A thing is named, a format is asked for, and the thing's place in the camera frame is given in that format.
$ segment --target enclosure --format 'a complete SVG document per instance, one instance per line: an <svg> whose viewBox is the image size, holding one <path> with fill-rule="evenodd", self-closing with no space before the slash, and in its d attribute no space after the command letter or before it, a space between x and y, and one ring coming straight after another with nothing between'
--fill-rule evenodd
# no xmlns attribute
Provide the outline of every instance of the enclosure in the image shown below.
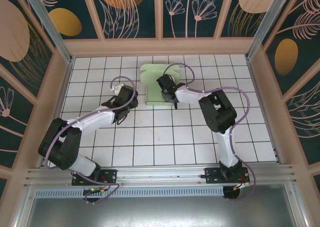
<svg viewBox="0 0 320 227"><path fill-rule="evenodd" d="M320 226L319 3L0 0L1 226ZM143 73L176 63L182 83L192 68L190 88L248 96L234 129L256 176L248 199L227 202L225 184L200 177L221 149L198 104L148 104ZM82 136L79 153L116 171L120 188L86 206L88 186L47 169L38 148L53 119L109 100L118 76L133 81L138 106ZM246 98L224 92L238 121Z"/></svg>

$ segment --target gray metal floor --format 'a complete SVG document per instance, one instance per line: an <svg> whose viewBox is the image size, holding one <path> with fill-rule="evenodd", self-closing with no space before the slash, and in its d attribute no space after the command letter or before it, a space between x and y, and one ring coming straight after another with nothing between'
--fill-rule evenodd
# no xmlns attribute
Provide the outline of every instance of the gray metal floor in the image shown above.
<svg viewBox="0 0 320 227"><path fill-rule="evenodd" d="M250 189L241 190L247 194ZM292 227L282 186L257 186L247 200L221 196L110 198L99 205L82 199L35 199L28 227Z"/></svg>

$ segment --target robotic arm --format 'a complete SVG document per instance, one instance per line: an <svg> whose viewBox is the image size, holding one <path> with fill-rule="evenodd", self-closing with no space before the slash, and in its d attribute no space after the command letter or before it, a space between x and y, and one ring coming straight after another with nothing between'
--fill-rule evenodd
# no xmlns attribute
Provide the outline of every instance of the robotic arm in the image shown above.
<svg viewBox="0 0 320 227"><path fill-rule="evenodd" d="M54 119L41 142L38 153L45 157L50 144L58 132L65 126L76 122L55 142L48 160L62 170L69 169L81 173L91 180L97 181L100 176L101 167L92 160L79 154L81 136L89 134L105 125L111 125L113 123L119 125L126 119L130 110L138 106L138 92L136 91L133 101L126 107L112 110L115 107L120 107L127 103L131 99L134 89L131 86L119 83L112 88L112 91L115 95L94 110L93 112L96 112L95 114L87 114L84 118L78 117L69 120L62 120L61 118Z"/></svg>
<svg viewBox="0 0 320 227"><path fill-rule="evenodd" d="M220 173L225 180L237 169L242 167L242 163L232 152L230 143L230 130L236 122L237 112L228 100L223 90L212 93L198 93L188 89L186 84L175 84L173 78L164 74L157 79L161 87L162 97L166 102L174 104L188 103L196 105L199 103L207 126L215 133L220 148ZM232 136L232 146L235 146L235 138Z"/></svg>

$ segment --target light green object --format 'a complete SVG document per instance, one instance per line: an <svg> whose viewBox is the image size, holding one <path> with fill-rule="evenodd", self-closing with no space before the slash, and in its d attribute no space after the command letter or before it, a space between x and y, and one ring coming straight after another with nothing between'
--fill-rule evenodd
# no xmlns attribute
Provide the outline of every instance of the light green object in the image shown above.
<svg viewBox="0 0 320 227"><path fill-rule="evenodd" d="M144 64L140 67L143 72L140 75L141 83L146 85L146 100L147 106L172 106L172 103L165 102L161 94L161 88L157 83L168 64ZM180 69L179 65L173 65L167 70L166 74L173 77L174 82L180 82L180 74L176 71Z"/></svg>

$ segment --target white grid floor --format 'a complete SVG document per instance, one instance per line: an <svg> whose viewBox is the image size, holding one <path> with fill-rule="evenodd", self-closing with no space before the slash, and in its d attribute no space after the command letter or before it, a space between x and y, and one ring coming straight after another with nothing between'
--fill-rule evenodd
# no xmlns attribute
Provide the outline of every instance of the white grid floor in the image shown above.
<svg viewBox="0 0 320 227"><path fill-rule="evenodd" d="M233 86L247 92L251 109L234 130L238 155L246 162L275 162L260 104L245 61L231 55L162 55L77 58L70 78L61 117L73 119L96 109L112 96L110 81L119 75L136 82L139 105L120 125L108 125L81 138L79 152L103 167L210 164L219 161L219 146L206 126L199 105L178 103L146 106L146 88L140 82L143 64L185 63L192 67L198 90ZM182 82L191 73L180 68ZM226 91L238 115L246 100L238 92Z"/></svg>

